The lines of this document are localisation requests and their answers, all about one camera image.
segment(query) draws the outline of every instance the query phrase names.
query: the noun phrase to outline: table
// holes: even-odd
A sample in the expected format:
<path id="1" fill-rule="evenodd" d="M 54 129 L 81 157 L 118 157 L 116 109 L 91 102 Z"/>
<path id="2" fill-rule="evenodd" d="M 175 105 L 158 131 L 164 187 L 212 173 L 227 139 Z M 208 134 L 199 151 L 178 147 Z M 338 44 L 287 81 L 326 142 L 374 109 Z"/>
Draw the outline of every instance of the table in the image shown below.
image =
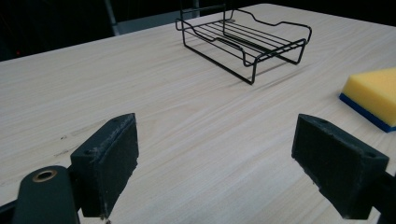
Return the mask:
<path id="1" fill-rule="evenodd" d="M 395 174 L 396 133 L 338 94 L 349 75 L 396 65 L 396 29 L 269 4 L 245 10 L 311 26 L 302 61 L 273 59 L 250 86 L 184 48 L 169 24 L 1 62 L 1 204 L 25 175 L 69 166 L 104 123 L 135 113 L 140 157 L 113 223 L 376 223 L 375 209 L 343 220 L 291 146 L 298 114 L 316 116 L 388 155 Z"/>

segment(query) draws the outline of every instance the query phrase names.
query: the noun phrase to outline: yellow sponge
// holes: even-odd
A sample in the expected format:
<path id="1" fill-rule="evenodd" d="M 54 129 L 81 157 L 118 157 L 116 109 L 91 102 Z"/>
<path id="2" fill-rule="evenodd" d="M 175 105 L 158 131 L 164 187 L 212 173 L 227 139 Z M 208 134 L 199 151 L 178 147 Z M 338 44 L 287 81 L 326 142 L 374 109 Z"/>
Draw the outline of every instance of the yellow sponge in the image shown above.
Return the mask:
<path id="1" fill-rule="evenodd" d="M 396 131 L 396 67 L 351 75 L 339 98 L 384 132 Z"/>

